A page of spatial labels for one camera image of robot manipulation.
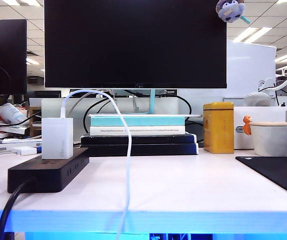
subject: stack of books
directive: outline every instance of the stack of books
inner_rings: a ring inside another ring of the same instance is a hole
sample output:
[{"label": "stack of books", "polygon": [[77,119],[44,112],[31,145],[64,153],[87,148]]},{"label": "stack of books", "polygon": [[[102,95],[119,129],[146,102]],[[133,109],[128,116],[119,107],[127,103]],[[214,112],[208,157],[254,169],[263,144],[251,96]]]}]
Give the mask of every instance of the stack of books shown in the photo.
[{"label": "stack of books", "polygon": [[[0,125],[6,125],[0,117]],[[13,135],[27,135],[29,133],[29,127],[17,125],[17,126],[0,126],[0,139],[13,136]]]},{"label": "stack of books", "polygon": [[[132,135],[132,156],[197,155],[194,134],[185,132],[181,115],[123,115]],[[118,115],[93,114],[90,133],[81,137],[89,157],[126,156],[128,135]]]}]

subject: orange figurine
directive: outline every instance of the orange figurine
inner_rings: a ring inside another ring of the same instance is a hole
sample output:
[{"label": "orange figurine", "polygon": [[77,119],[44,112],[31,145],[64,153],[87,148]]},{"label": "orange figurine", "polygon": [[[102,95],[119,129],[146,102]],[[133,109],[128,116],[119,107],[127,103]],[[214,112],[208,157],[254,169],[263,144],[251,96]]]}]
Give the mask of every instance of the orange figurine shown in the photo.
[{"label": "orange figurine", "polygon": [[251,116],[246,115],[246,116],[243,117],[244,125],[242,127],[242,130],[247,135],[251,135],[252,134],[252,132],[250,131],[250,124],[249,124],[252,121],[253,121],[253,118]]}]

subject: ceiling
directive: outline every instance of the ceiling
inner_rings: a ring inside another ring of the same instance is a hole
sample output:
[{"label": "ceiling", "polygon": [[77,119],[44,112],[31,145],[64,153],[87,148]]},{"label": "ceiling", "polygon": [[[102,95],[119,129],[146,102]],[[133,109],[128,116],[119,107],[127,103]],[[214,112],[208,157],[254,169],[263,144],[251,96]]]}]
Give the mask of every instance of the ceiling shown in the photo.
[{"label": "ceiling", "polygon": [[[29,58],[37,61],[40,65],[28,65],[29,76],[44,76],[44,0],[37,0],[41,6],[9,6],[0,0],[0,19],[27,19],[27,50],[38,56]],[[264,36],[260,37],[255,44],[276,46],[277,57],[287,54],[287,2],[277,4],[277,0],[246,0],[244,16],[251,20],[246,24],[243,20],[227,24],[227,38],[235,39],[248,27],[273,28]],[[277,64],[276,68],[287,65]]]}]

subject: ceramic cup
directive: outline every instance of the ceramic cup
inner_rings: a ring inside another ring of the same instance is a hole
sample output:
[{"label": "ceramic cup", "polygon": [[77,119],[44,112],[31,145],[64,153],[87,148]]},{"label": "ceramic cup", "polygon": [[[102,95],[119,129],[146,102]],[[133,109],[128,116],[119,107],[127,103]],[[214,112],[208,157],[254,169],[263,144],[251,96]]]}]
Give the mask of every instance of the ceramic cup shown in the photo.
[{"label": "ceramic cup", "polygon": [[287,156],[287,122],[251,122],[250,130],[255,154]]}]

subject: cup lid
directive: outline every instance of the cup lid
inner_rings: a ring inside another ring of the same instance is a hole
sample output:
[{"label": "cup lid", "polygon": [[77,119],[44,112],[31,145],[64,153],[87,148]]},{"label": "cup lid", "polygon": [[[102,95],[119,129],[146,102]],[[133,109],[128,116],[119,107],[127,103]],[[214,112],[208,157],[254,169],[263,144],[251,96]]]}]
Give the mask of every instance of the cup lid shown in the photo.
[{"label": "cup lid", "polygon": [[252,121],[250,126],[262,126],[262,127],[287,127],[287,122],[273,122],[273,121]]}]

